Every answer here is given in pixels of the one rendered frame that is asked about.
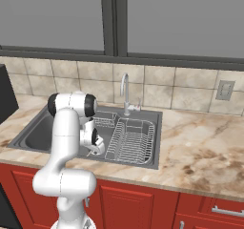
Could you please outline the silver tap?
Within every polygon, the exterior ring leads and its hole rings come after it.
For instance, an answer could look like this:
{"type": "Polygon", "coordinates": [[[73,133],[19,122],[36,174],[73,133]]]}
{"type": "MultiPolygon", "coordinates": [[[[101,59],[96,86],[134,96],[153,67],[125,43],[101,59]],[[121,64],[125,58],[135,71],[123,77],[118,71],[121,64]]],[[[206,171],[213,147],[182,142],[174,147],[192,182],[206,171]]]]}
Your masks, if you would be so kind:
{"type": "Polygon", "coordinates": [[[138,102],[137,105],[132,105],[129,101],[129,76],[127,73],[124,73],[122,76],[120,84],[120,95],[125,96],[124,101],[124,115],[129,116],[132,111],[140,112],[141,111],[141,102],[138,102]]]}

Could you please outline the grey wall outlet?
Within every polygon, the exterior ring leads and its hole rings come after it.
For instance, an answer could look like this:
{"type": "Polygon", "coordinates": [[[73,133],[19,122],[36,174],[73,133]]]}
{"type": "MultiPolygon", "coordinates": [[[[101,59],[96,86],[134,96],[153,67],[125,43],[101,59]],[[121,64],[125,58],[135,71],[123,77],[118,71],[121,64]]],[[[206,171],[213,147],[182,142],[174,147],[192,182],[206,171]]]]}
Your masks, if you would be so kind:
{"type": "Polygon", "coordinates": [[[218,85],[216,99],[229,101],[234,90],[234,81],[221,80],[218,85]]]}

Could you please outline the black appliance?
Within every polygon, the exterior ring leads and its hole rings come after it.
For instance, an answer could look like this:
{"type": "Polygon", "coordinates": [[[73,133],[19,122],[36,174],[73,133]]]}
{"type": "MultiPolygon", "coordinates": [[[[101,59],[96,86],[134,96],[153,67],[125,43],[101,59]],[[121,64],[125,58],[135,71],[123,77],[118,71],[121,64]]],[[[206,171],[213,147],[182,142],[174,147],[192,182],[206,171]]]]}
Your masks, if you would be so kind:
{"type": "Polygon", "coordinates": [[[7,68],[0,64],[0,125],[19,109],[7,68]]]}

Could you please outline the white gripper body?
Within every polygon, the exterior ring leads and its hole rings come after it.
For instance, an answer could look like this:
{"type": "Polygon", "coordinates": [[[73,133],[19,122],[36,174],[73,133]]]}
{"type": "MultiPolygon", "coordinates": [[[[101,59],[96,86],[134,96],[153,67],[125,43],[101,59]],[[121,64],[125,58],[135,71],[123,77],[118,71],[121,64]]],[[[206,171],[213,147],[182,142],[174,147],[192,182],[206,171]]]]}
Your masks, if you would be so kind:
{"type": "Polygon", "coordinates": [[[99,137],[94,144],[88,147],[90,150],[90,155],[100,156],[105,153],[104,139],[99,137]]]}

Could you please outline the grey steel sink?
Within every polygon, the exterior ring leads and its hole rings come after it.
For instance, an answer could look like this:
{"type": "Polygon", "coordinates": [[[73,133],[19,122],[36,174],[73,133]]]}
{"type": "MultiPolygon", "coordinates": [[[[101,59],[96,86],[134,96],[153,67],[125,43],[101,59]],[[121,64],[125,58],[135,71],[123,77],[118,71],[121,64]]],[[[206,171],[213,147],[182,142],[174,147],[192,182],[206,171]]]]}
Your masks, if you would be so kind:
{"type": "MultiPolygon", "coordinates": [[[[145,165],[134,165],[134,164],[119,163],[116,161],[106,160],[105,154],[107,152],[108,146],[112,139],[112,134],[114,132],[115,127],[104,128],[104,127],[97,127],[96,125],[95,127],[98,131],[98,134],[104,139],[105,153],[100,156],[90,155],[89,150],[86,147],[82,146],[78,153],[79,158],[98,160],[102,162],[110,162],[110,163],[116,163],[122,165],[131,165],[135,167],[142,167],[142,168],[155,169],[155,170],[158,169],[161,129],[162,129],[162,116],[163,116],[162,112],[141,110],[140,112],[131,112],[129,116],[125,116],[123,109],[115,108],[115,107],[105,107],[105,106],[99,106],[97,108],[97,111],[117,113],[115,126],[120,117],[148,120],[152,122],[155,126],[152,161],[145,165]]],[[[9,147],[15,149],[22,149],[26,151],[49,154],[51,152],[52,124],[53,124],[53,117],[49,113],[48,107],[45,106],[39,112],[39,114],[20,132],[20,134],[10,142],[9,147]]]]}

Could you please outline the grey framed window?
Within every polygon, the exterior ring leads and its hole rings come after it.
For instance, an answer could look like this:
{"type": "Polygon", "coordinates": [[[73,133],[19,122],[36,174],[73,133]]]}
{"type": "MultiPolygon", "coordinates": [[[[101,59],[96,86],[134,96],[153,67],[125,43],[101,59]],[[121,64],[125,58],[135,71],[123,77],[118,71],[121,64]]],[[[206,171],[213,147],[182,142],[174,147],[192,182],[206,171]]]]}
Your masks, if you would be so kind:
{"type": "Polygon", "coordinates": [[[6,46],[0,43],[0,56],[244,72],[244,58],[128,52],[127,0],[101,0],[101,9],[103,51],[6,46]]]}

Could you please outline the red cabinet door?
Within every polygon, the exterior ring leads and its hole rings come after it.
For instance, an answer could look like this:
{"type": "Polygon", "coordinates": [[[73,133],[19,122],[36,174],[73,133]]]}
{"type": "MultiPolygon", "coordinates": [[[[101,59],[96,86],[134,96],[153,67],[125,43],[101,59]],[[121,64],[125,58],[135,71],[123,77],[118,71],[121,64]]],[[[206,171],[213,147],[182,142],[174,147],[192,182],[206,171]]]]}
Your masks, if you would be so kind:
{"type": "Polygon", "coordinates": [[[173,229],[179,194],[98,179],[97,229],[173,229]]]}
{"type": "Polygon", "coordinates": [[[177,214],[173,222],[173,229],[179,229],[179,222],[185,222],[184,229],[244,229],[244,225],[203,219],[193,216],[177,214]]]}
{"type": "Polygon", "coordinates": [[[96,229],[84,209],[96,188],[93,173],[64,169],[51,189],[32,187],[39,171],[0,163],[0,181],[23,229],[96,229]]]}

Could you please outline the red drawer front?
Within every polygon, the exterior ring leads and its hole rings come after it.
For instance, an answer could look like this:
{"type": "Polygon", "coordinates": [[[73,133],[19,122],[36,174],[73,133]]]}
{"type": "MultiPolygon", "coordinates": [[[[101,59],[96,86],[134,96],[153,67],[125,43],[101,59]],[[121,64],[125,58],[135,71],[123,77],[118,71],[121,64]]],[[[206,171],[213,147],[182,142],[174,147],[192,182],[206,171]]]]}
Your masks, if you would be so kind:
{"type": "Polygon", "coordinates": [[[176,213],[184,216],[213,219],[244,226],[244,217],[213,212],[212,209],[214,207],[220,210],[240,213],[244,211],[244,202],[181,193],[176,213]]]}

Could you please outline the black dishwasher front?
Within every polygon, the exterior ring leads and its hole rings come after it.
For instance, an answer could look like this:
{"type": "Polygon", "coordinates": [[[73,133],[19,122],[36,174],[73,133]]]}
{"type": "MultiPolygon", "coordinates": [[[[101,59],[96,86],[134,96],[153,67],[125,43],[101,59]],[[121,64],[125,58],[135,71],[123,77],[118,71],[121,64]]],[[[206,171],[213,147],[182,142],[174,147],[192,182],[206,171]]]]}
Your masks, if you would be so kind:
{"type": "Polygon", "coordinates": [[[0,183],[0,227],[23,229],[0,183]]]}

